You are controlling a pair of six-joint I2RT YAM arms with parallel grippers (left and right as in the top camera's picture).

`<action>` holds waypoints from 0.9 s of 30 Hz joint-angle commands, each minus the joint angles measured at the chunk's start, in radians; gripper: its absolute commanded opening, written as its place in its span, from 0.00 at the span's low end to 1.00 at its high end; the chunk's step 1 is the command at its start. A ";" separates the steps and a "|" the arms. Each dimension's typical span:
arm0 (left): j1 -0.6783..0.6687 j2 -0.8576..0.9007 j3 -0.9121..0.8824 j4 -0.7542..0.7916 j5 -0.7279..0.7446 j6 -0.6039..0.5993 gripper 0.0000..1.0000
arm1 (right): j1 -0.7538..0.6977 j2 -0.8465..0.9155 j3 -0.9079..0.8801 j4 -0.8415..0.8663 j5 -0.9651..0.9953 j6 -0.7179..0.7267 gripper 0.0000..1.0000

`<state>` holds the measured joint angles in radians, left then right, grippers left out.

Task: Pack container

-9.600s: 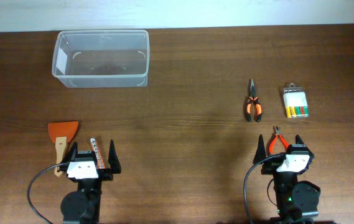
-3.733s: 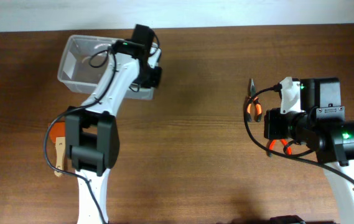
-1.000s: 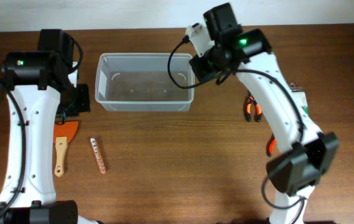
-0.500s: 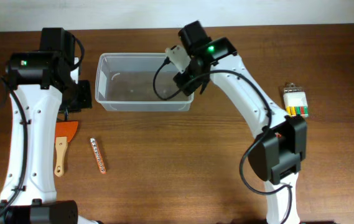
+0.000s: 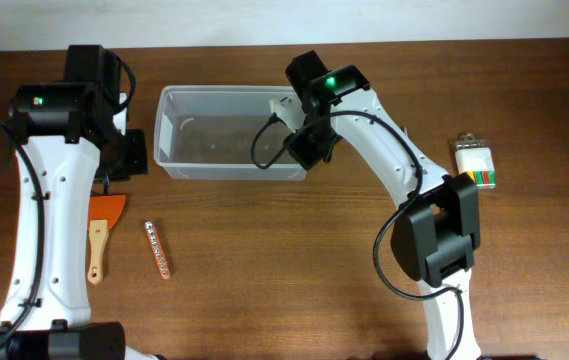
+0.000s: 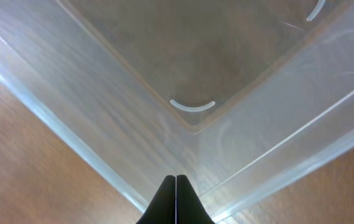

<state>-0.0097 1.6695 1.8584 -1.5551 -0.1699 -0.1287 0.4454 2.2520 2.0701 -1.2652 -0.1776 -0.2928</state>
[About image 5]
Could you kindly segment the clear plastic container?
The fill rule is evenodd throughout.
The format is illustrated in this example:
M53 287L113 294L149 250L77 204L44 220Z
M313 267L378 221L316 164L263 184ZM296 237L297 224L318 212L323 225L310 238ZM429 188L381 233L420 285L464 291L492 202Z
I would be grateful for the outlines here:
M306 171L288 154L266 170L262 164L281 149L290 129L264 128L273 114L270 102L299 108L289 86L172 85L165 87L154 128L155 162L178 180L303 180Z

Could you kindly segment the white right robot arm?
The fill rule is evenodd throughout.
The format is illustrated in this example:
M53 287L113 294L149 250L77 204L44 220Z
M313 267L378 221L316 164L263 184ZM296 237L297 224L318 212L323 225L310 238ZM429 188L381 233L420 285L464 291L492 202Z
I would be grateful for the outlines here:
M424 306L427 355L431 359L477 359L470 310L470 280L480 246L478 190L466 174L452 176L431 161L384 110L366 77L353 65L325 67L309 51L285 70L300 107L280 102L274 110L291 129L284 147L304 169L327 162L344 140L365 160L388 191L395 213L373 245L382 283L399 290L383 273L384 239L401 270L419 287Z

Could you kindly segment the pack of coloured bits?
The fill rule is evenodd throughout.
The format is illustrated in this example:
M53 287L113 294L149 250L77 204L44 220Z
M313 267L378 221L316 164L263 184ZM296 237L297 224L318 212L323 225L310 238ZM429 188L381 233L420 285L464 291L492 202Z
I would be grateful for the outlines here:
M489 144L472 133L459 136L453 145L459 174L467 174L481 189L493 189L497 185L495 166Z

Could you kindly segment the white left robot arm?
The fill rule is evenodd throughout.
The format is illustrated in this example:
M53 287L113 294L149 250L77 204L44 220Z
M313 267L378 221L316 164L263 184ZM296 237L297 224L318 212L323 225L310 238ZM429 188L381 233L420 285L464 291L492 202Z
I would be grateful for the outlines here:
M95 323L85 256L95 181L147 170L126 123L130 67L99 45L68 48L60 81L21 86L0 131L19 169L16 250L0 312L0 359L136 359L124 328Z

